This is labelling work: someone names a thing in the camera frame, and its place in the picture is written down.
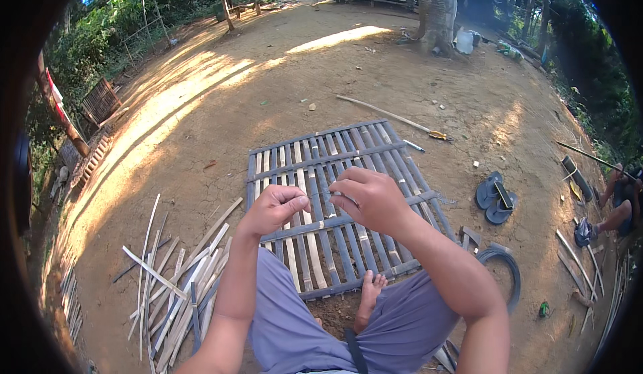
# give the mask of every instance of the hand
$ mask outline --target hand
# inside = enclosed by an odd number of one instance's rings
[[[396,182],[382,173],[353,166],[346,169],[329,190],[342,193],[333,195],[331,202],[355,222],[392,237],[407,227],[405,222],[417,217]]]
[[[310,200],[299,187],[271,184],[252,204],[237,231],[257,237],[272,233],[302,209],[310,212]]]

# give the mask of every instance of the green object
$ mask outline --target green object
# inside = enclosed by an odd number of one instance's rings
[[[543,301],[542,304],[540,305],[540,308],[538,309],[538,317],[541,318],[546,318],[549,317],[551,314],[549,314],[549,303],[546,301]]]
[[[217,16],[217,22],[221,22],[226,19],[223,14],[223,4],[219,3],[214,5],[214,14]]]

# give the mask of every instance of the leg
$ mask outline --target leg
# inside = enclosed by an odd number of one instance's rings
[[[293,275],[263,247],[257,260],[257,310],[248,338],[264,372],[354,370],[346,344],[315,321],[294,288]]]
[[[630,232],[631,221],[632,204],[630,200],[625,200],[610,213],[606,220],[596,225],[597,231],[601,234],[605,231],[618,229],[619,234],[625,236]]]
[[[616,165],[617,168],[623,169],[623,165],[618,163]],[[614,193],[614,185],[618,181],[618,179],[621,177],[621,172],[614,169],[610,173],[610,181],[607,183],[607,188],[605,189],[605,193],[601,193],[599,197],[599,207],[603,209],[605,205],[607,204],[607,200],[610,199],[610,196]]]
[[[368,326],[357,339],[373,373],[415,373],[458,320],[421,271],[381,290]]]

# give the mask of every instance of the white plastic container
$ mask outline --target white plastic container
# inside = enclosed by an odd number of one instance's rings
[[[473,52],[473,33],[465,32],[464,28],[460,27],[456,35],[455,47],[465,55],[470,55]]]

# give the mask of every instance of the person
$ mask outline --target person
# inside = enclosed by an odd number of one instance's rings
[[[620,236],[626,236],[640,223],[640,206],[643,202],[643,188],[641,177],[643,168],[633,169],[628,172],[636,180],[632,180],[623,174],[623,165],[617,164],[617,169],[612,170],[607,188],[604,193],[598,193],[594,188],[595,195],[599,201],[599,207],[603,209],[607,201],[612,197],[614,209],[608,217],[591,228],[591,240],[598,238],[599,234],[605,231],[617,230]]]
[[[261,235],[278,230],[310,201],[294,186],[269,185],[239,222],[222,273],[210,330],[177,371],[237,373],[248,337],[263,372],[415,373],[442,346],[459,317],[467,330],[458,373],[506,373],[509,316],[500,290],[470,253],[434,229],[407,205],[387,175],[351,167],[330,186],[331,202],[358,224],[388,234],[416,257],[423,270],[394,285],[364,275],[349,345],[315,321],[294,287],[293,276]]]

